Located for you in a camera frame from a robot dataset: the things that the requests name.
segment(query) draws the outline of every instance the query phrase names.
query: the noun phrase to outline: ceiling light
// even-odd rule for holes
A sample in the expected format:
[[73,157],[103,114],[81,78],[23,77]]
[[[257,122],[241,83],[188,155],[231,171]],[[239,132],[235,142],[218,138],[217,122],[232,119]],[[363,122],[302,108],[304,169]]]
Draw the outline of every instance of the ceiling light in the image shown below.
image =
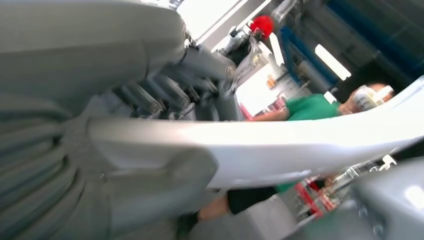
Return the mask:
[[271,41],[272,51],[274,52],[275,61],[278,66],[284,64],[283,54],[281,53],[280,43],[277,36],[272,32],[269,35],[269,40]]
[[351,73],[339,62],[333,55],[327,51],[321,44],[315,48],[315,54],[341,79],[345,80],[351,76]]

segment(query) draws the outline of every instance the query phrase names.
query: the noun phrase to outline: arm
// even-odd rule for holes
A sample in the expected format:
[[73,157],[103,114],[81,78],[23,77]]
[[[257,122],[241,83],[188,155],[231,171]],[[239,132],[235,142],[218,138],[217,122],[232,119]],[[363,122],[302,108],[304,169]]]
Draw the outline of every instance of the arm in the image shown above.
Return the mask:
[[252,119],[252,121],[256,121],[256,122],[286,121],[289,118],[290,118],[290,111],[287,107],[285,107],[281,111],[269,112],[263,115],[256,116]]
[[280,111],[266,113],[257,117],[254,117],[252,121],[259,122],[272,122],[272,121],[286,121],[299,109],[304,107],[304,101],[307,97],[300,97],[289,99],[285,102],[285,108]]

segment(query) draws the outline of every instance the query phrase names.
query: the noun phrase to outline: metal bar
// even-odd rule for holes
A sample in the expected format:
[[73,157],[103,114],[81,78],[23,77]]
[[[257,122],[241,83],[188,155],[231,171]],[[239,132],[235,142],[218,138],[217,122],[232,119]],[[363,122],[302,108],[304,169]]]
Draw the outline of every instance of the metal bar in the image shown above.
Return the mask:
[[415,67],[416,64],[412,56],[407,55],[406,51],[392,40],[387,41],[390,36],[378,29],[353,6],[342,0],[331,0],[327,3],[327,6],[404,72],[410,83],[423,74],[422,69]]

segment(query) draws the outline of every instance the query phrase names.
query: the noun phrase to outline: leg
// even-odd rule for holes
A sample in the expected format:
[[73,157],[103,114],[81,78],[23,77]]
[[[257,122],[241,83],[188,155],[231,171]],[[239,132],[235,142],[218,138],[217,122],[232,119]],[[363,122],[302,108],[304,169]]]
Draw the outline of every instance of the leg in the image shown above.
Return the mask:
[[276,193],[274,187],[230,190],[198,212],[181,216],[178,219],[177,239],[187,236],[199,221],[219,218],[229,213],[236,215]]

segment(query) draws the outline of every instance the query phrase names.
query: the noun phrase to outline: gray plastic housing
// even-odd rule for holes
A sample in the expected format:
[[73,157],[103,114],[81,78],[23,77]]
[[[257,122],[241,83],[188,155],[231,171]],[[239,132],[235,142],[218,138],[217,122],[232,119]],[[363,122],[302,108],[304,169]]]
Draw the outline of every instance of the gray plastic housing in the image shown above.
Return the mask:
[[115,238],[204,192],[217,170],[206,152],[101,177],[81,174],[61,142],[62,123],[94,94],[183,59],[176,12],[135,0],[0,0],[0,16],[0,239]]
[[73,113],[185,52],[180,15],[139,1],[1,0],[0,16],[1,92],[49,98]]

